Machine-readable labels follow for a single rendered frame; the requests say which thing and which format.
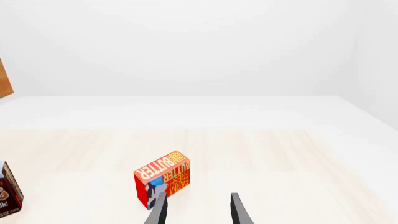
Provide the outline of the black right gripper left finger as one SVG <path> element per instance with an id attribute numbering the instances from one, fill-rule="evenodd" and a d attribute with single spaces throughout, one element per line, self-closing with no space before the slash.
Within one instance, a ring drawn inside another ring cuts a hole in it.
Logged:
<path id="1" fill-rule="evenodd" d="M 165 224 L 167 218 L 167 194 L 162 192 L 144 224 Z"/>

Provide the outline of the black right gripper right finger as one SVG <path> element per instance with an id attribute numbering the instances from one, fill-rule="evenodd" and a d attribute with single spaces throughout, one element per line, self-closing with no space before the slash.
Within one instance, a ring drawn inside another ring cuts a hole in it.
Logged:
<path id="1" fill-rule="evenodd" d="M 236 192 L 231 194 L 230 210 L 233 224 L 254 224 Z"/>

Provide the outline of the red butter box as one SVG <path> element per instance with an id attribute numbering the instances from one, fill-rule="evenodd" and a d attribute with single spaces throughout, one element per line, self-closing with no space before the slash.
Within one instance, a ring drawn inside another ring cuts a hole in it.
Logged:
<path id="1" fill-rule="evenodd" d="M 150 210 L 160 194 L 168 197 L 190 184 L 190 159 L 173 151 L 134 171 L 139 201 Z"/>

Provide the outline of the brown chocolate milk carton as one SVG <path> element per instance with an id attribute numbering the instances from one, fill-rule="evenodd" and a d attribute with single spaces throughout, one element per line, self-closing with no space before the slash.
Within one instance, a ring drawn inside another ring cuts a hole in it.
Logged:
<path id="1" fill-rule="evenodd" d="M 6 161 L 0 161 L 0 218 L 19 212 L 24 200 L 21 188 Z"/>

